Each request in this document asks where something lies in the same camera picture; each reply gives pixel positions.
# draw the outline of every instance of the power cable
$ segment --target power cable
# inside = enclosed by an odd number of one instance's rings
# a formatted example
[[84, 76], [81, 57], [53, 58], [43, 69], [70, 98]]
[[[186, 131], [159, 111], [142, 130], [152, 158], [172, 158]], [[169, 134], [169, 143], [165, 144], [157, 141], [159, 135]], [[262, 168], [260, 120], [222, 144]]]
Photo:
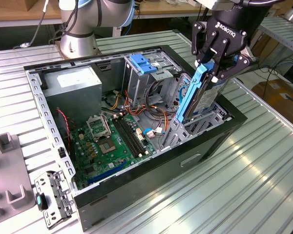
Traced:
[[25, 42], [25, 43], [23, 43], [23, 44], [21, 44], [21, 45], [14, 46], [13, 49], [27, 48], [27, 47], [30, 47], [30, 46], [33, 44], [33, 42], [35, 41], [35, 39], [36, 39], [36, 37], [37, 37], [37, 34], [38, 34], [38, 31], [39, 31], [40, 26], [41, 26], [41, 24], [42, 24], [42, 21], [43, 21], [43, 19], [44, 19], [45, 12], [46, 12], [46, 10], [47, 10], [47, 5], [48, 5], [48, 4], [49, 4], [49, 0], [45, 0], [45, 2], [44, 2], [44, 6], [43, 6], [43, 10], [42, 10], [41, 18], [40, 18], [40, 20], [39, 20], [39, 23], [38, 23], [37, 29], [36, 29], [36, 31], [35, 31], [35, 34], [34, 34], [33, 38], [31, 39], [31, 41], [30, 41], [30, 42]]

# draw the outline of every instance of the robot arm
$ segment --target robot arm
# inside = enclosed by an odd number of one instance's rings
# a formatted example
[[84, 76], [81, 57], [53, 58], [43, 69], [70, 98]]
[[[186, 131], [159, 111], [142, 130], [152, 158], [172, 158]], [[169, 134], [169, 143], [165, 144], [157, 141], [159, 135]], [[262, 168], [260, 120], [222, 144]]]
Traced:
[[[78, 2], [77, 19], [72, 12]], [[96, 27], [128, 26], [134, 16], [134, 0], [60, 0], [63, 22], [69, 21], [67, 29], [72, 30], [61, 39], [61, 51], [69, 58], [96, 54], [93, 30]]]

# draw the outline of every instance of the metal workbench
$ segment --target metal workbench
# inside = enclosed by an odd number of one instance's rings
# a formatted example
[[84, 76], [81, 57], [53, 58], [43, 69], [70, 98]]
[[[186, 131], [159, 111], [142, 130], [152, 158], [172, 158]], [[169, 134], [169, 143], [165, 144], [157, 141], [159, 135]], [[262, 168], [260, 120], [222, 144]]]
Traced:
[[[103, 53], [170, 45], [194, 64], [172, 31], [98, 40]], [[23, 66], [62, 59], [55, 46], [0, 51], [0, 132], [18, 134], [28, 174], [56, 170]], [[290, 233], [293, 126], [238, 81], [224, 91], [248, 120], [216, 154], [87, 233]], [[77, 214], [52, 231], [37, 206], [0, 223], [4, 233], [80, 233]]]
[[258, 29], [293, 51], [293, 23], [282, 17], [267, 17]]
[[253, 46], [255, 42], [260, 39], [262, 33], [267, 34], [283, 45], [277, 46], [274, 49], [275, 53], [271, 54], [273, 57], [273, 62], [270, 64], [271, 66], [276, 65], [281, 59], [287, 56], [287, 48], [293, 51], [293, 23], [288, 22], [282, 17], [267, 17], [263, 20], [258, 29], [257, 36], [252, 41]]

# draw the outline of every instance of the green motherboard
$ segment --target green motherboard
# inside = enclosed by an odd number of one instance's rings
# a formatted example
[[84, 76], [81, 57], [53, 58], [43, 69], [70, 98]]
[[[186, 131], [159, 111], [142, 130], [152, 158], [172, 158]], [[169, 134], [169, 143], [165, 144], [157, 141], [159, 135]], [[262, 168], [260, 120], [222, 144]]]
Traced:
[[[115, 120], [111, 118], [107, 119], [111, 131], [111, 135], [108, 137], [95, 140], [86, 124], [82, 128], [71, 131], [74, 143], [72, 147], [75, 150], [75, 155], [72, 157], [76, 170], [74, 178], [79, 190], [156, 153], [153, 145], [147, 139], [143, 141], [138, 139], [138, 135], [135, 133], [138, 125], [133, 117], [127, 115], [122, 119], [128, 124], [128, 128], [146, 154], [137, 156], [130, 150], [131, 148], [125, 143], [128, 143], [128, 140], [124, 139], [124, 133], [119, 133], [117, 130], [119, 128], [114, 125]], [[98, 121], [91, 125], [91, 129], [92, 133], [99, 133], [105, 128]]]

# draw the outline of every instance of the metal bracket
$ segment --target metal bracket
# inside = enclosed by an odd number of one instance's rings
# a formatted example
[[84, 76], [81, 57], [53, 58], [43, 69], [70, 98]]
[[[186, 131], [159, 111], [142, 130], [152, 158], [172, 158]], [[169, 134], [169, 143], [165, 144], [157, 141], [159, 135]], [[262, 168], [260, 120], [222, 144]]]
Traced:
[[74, 202], [63, 171], [46, 172], [35, 180], [35, 185], [47, 202], [43, 217], [49, 230], [71, 217]]

